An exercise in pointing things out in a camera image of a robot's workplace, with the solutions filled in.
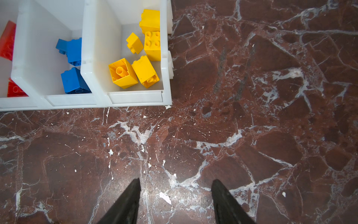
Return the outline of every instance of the lego stud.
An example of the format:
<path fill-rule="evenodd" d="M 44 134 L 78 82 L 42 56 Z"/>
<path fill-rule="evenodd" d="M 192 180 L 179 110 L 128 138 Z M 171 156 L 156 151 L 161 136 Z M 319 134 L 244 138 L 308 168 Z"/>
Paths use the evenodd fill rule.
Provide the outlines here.
<path fill-rule="evenodd" d="M 19 87 L 18 86 L 14 86 L 13 87 L 13 92 L 18 92 L 19 91 Z"/>
<path fill-rule="evenodd" d="M 133 48 L 132 45 L 127 44 L 127 47 L 130 49 L 130 51 L 134 54 L 135 53 L 135 49 Z"/>
<path fill-rule="evenodd" d="M 116 69 L 116 73 L 121 76 L 122 78 L 126 77 L 128 74 L 128 72 L 126 70 L 124 70 L 122 67 L 118 67 Z"/>

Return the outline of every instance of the lego brick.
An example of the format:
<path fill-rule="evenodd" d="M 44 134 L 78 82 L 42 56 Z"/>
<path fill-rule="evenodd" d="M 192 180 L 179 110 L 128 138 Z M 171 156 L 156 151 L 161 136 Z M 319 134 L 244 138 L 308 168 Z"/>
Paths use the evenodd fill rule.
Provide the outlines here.
<path fill-rule="evenodd" d="M 72 68 L 61 74 L 66 94 L 91 93 L 78 68 Z"/>
<path fill-rule="evenodd" d="M 8 97 L 28 96 L 14 81 L 9 78 Z"/>
<path fill-rule="evenodd" d="M 131 50 L 131 52 L 139 54 L 143 50 L 143 44 L 140 41 L 139 37 L 132 33 L 127 38 L 127 47 Z"/>
<path fill-rule="evenodd" d="M 8 21 L 0 38 L 0 57 L 13 60 L 16 24 Z"/>
<path fill-rule="evenodd" d="M 145 9 L 139 22 L 142 32 L 160 31 L 160 11 Z"/>
<path fill-rule="evenodd" d="M 159 77 L 147 55 L 140 57 L 138 61 L 134 61 L 132 67 L 144 87 L 149 88 L 159 81 Z"/>
<path fill-rule="evenodd" d="M 58 39 L 56 49 L 61 54 L 67 55 L 67 61 L 73 66 L 81 65 L 82 38 L 65 41 Z"/>
<path fill-rule="evenodd" d="M 114 84 L 126 89 L 138 83 L 133 67 L 125 58 L 108 65 L 108 67 Z"/>
<path fill-rule="evenodd" d="M 160 32 L 145 32 L 144 51 L 150 61 L 160 61 Z"/>
<path fill-rule="evenodd" d="M 61 54 L 67 55 L 67 41 L 58 39 L 56 49 L 58 49 Z"/>

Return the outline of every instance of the white paint speck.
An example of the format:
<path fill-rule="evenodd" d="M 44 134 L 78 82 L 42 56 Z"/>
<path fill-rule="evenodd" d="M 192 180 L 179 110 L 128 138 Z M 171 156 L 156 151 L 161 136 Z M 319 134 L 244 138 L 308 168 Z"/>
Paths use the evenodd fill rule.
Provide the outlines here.
<path fill-rule="evenodd" d="M 20 201 L 21 201 L 21 193 L 22 193 L 22 186 L 21 186 L 21 189 L 16 192 L 16 211 L 19 210 L 20 208 Z"/>
<path fill-rule="evenodd" d="M 165 195 L 163 192 L 160 192 L 159 197 L 161 197 L 162 199 L 164 199 L 166 202 L 168 202 L 171 205 L 171 200 L 170 200 L 169 196 Z"/>
<path fill-rule="evenodd" d="M 108 114 L 110 113 L 110 108 L 108 107 L 108 111 L 107 111 L 107 114 L 106 114 L 106 116 L 107 116 L 107 118 L 106 118 L 106 124 L 108 124 Z"/>

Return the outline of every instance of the white storage organizer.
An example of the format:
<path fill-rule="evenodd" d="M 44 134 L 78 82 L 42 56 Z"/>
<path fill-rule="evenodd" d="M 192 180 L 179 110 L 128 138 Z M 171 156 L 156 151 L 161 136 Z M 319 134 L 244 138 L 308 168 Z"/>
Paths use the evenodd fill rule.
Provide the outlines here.
<path fill-rule="evenodd" d="M 132 54 L 126 42 L 134 32 L 144 43 L 139 27 L 144 9 L 160 10 L 161 61 L 151 62 L 160 81 L 148 89 L 140 83 L 122 89 L 112 82 L 108 65 L 122 58 L 133 63 L 145 55 L 144 50 Z M 29 96 L 5 98 L 0 92 L 0 111 L 172 104 L 173 63 L 166 35 L 173 26 L 170 0 L 23 0 L 14 22 L 11 78 Z M 65 94 L 61 73 L 72 65 L 55 46 L 59 38 L 79 37 L 81 75 L 92 93 Z M 3 81 L 8 78 L 1 74 L 1 85 L 7 86 Z"/>

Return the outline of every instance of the yellow lego brick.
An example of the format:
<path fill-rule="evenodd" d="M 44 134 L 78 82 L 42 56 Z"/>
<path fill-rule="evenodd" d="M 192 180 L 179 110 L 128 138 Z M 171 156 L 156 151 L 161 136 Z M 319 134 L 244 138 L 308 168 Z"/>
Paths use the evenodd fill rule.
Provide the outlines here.
<path fill-rule="evenodd" d="M 145 32 L 144 51 L 151 61 L 160 61 L 160 32 Z"/>
<path fill-rule="evenodd" d="M 159 81 L 159 77 L 150 63 L 147 55 L 140 57 L 138 61 L 134 61 L 132 67 L 137 74 L 140 83 L 146 88 L 151 87 Z"/>
<path fill-rule="evenodd" d="M 143 50 L 143 44 L 140 41 L 139 37 L 132 33 L 127 38 L 127 47 L 131 50 L 131 52 L 139 54 Z"/>
<path fill-rule="evenodd" d="M 126 89 L 138 83 L 133 67 L 125 58 L 108 65 L 108 67 L 114 84 Z"/>
<path fill-rule="evenodd" d="M 139 22 L 142 32 L 160 31 L 160 11 L 145 9 Z"/>

